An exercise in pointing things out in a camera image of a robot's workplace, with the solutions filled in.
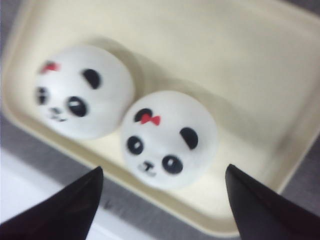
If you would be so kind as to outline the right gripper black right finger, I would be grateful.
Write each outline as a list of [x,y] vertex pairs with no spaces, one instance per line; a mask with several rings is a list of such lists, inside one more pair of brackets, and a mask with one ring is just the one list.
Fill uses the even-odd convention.
[[230,164],[230,208],[242,240],[318,240],[320,218]]

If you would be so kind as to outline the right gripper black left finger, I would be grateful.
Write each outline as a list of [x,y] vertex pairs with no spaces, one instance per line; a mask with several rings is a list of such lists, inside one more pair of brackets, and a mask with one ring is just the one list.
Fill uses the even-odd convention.
[[0,225],[2,240],[85,240],[103,188],[100,166]]

